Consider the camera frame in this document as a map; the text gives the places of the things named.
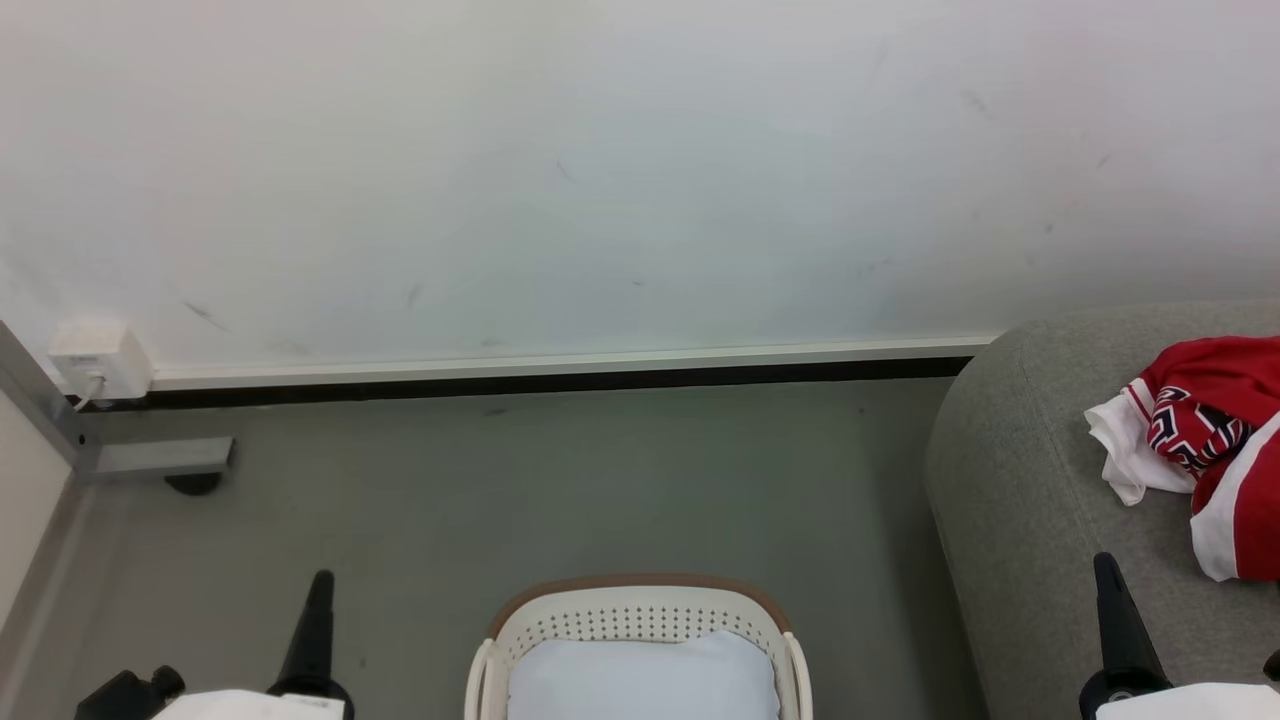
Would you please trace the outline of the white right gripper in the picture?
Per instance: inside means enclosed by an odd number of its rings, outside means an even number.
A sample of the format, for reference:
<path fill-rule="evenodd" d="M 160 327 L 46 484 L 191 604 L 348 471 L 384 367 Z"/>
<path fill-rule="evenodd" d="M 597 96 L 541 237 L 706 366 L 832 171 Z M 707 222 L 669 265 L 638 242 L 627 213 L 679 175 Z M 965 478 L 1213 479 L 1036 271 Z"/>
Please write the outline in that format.
<path fill-rule="evenodd" d="M 1271 685 L 1172 688 L 1116 559 L 1097 553 L 1093 571 L 1102 667 L 1082 687 L 1083 719 L 1279 719 Z"/>

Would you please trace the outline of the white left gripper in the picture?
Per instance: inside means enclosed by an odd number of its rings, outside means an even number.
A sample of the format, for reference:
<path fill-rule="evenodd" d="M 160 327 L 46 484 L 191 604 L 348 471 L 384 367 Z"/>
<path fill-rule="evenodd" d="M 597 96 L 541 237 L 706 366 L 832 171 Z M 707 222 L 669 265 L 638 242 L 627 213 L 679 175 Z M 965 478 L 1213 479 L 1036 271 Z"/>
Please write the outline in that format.
<path fill-rule="evenodd" d="M 335 577 L 316 571 L 282 670 L 268 693 L 211 691 L 183 694 L 157 720 L 346 719 L 349 693 L 332 676 Z"/>

